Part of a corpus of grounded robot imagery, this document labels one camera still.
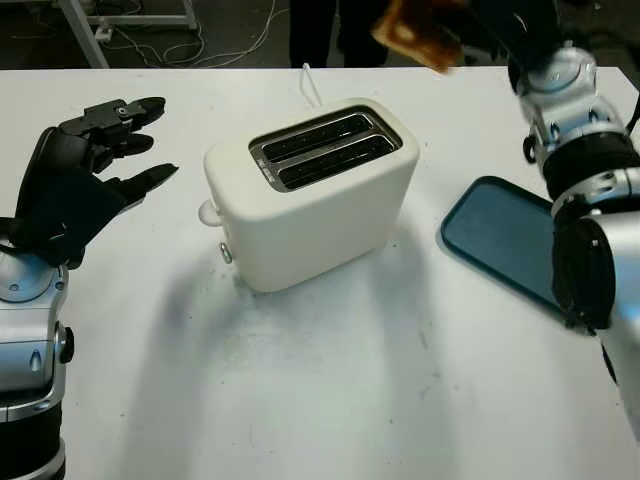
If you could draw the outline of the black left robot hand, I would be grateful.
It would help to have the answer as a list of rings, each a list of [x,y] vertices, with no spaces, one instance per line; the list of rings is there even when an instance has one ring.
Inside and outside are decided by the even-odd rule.
[[[2,252],[34,255],[53,267],[79,267],[102,229],[177,172],[176,165],[165,163],[128,179],[98,177],[114,160],[153,147],[153,138],[141,130],[164,114],[165,105],[162,97],[116,99],[45,129],[15,213],[1,220]]]

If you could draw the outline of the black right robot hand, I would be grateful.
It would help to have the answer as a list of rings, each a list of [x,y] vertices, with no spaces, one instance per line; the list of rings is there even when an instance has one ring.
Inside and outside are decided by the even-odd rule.
[[[541,68],[561,43],[556,2],[552,0],[473,0],[468,7],[509,58],[511,87]]]

